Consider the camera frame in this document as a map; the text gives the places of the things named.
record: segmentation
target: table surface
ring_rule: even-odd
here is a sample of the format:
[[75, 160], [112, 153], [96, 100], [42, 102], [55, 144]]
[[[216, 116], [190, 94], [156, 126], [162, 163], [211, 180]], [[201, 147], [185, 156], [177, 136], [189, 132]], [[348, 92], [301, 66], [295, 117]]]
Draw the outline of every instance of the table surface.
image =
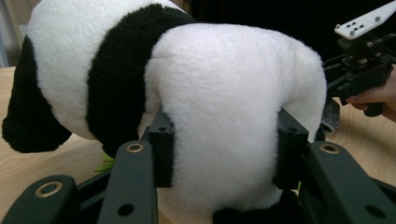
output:
[[[0, 126], [7, 114], [14, 67], [0, 68]], [[345, 147], [371, 177], [396, 186], [396, 123], [367, 118], [350, 105], [342, 106], [340, 127], [327, 141]], [[49, 175], [70, 175], [81, 183], [96, 175], [104, 152], [97, 141], [72, 135], [54, 152], [21, 154], [0, 138], [0, 220], [32, 183]], [[169, 224], [160, 216], [162, 224]]]

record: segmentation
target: black metal frame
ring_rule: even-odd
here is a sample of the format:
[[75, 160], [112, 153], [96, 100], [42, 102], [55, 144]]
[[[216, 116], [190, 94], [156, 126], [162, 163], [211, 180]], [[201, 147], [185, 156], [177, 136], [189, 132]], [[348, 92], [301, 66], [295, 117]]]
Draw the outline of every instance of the black metal frame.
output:
[[[302, 182], [307, 224], [396, 223], [396, 188], [370, 178], [344, 148], [309, 144], [308, 131], [285, 110], [278, 133], [281, 160], [274, 183], [296, 189]], [[18, 198], [3, 223], [158, 224], [156, 188], [171, 187], [173, 136], [173, 124], [160, 109], [144, 140], [120, 147], [111, 172], [78, 186], [66, 175], [41, 179]]]

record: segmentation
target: white robot part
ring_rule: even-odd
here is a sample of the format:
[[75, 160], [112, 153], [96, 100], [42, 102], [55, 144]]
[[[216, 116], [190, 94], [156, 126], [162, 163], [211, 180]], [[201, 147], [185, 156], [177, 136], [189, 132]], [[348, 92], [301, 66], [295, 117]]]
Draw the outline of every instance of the white robot part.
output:
[[352, 40], [384, 23], [395, 11], [396, 1], [393, 1], [345, 24], [337, 24], [334, 31]]

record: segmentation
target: finger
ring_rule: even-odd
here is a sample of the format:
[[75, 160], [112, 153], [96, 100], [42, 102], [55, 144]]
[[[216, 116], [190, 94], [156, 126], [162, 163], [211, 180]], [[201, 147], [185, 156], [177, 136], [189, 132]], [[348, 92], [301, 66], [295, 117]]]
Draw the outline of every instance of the finger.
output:
[[385, 118], [390, 119], [393, 122], [396, 122], [396, 111], [392, 110], [385, 104], [382, 106], [382, 115]]
[[351, 96], [346, 101], [353, 104], [361, 103], [395, 103], [396, 102], [396, 66], [391, 72], [384, 86], [372, 88], [356, 96]]
[[369, 108], [367, 104], [351, 104], [351, 105], [359, 110], [366, 110]]
[[361, 103], [378, 103], [386, 102], [391, 96], [387, 91], [384, 91], [384, 86], [372, 88], [368, 91], [364, 91], [359, 95], [351, 96], [346, 99], [348, 103], [351, 104], [361, 104]]

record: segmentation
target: panda plush toy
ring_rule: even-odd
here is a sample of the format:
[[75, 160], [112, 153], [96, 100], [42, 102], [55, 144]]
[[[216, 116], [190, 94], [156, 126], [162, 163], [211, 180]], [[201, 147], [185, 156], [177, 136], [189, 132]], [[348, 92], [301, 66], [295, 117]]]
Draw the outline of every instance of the panda plush toy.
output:
[[20, 152], [56, 149], [71, 133], [114, 157], [158, 107], [176, 128], [175, 224], [300, 223], [278, 189], [281, 107], [314, 141], [326, 98], [319, 56], [276, 31], [196, 23], [167, 0], [43, 0], [17, 64], [3, 137]]

